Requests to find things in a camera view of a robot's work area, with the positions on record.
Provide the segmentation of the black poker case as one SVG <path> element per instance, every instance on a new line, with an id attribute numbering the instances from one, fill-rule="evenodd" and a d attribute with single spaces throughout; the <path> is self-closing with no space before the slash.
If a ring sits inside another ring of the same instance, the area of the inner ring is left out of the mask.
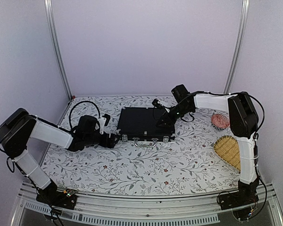
<path id="1" fill-rule="evenodd" d="M 157 142 L 172 142 L 175 139 L 174 125 L 157 126 L 157 118 L 164 110 L 155 108 L 126 107 L 121 110 L 117 130 L 123 142 L 133 141 L 136 147 L 155 147 Z"/>

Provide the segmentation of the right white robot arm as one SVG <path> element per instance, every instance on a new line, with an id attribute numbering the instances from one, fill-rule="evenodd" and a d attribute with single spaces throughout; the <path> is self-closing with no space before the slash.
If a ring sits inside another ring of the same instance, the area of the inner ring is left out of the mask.
<path id="1" fill-rule="evenodd" d="M 173 126 L 179 118 L 187 113 L 194 113 L 196 109 L 213 109 L 228 113 L 230 129 L 238 142 L 241 163 L 239 191 L 235 194 L 234 201 L 238 205 L 245 205 L 252 199 L 259 184 L 256 142 L 258 130 L 264 121 L 259 119 L 253 104 L 256 99 L 247 92 L 215 94 L 196 91 L 190 93 L 183 84 L 173 88 L 172 94 L 177 101 L 175 106 L 167 106 L 158 99 L 152 101 L 154 107 L 165 110 L 156 123 L 159 128 Z"/>

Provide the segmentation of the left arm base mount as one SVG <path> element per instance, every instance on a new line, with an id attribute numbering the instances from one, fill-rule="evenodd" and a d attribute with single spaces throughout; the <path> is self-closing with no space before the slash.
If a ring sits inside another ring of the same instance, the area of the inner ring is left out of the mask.
<path id="1" fill-rule="evenodd" d="M 55 185 L 49 185 L 44 189 L 37 187 L 37 192 L 36 200 L 38 202 L 45 203 L 50 207 L 61 207 L 69 210 L 74 210 L 75 208 L 77 195 L 71 194 L 69 196 L 68 192 L 58 191 Z"/>

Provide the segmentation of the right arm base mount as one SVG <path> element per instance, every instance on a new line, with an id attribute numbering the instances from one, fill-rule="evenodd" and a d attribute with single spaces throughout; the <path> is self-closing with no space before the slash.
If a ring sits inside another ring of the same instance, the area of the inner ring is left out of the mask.
<path id="1" fill-rule="evenodd" d="M 216 201 L 221 210 L 227 210 L 256 203 L 259 198 L 256 192 L 246 195 L 241 191 L 222 191 L 218 194 Z"/>

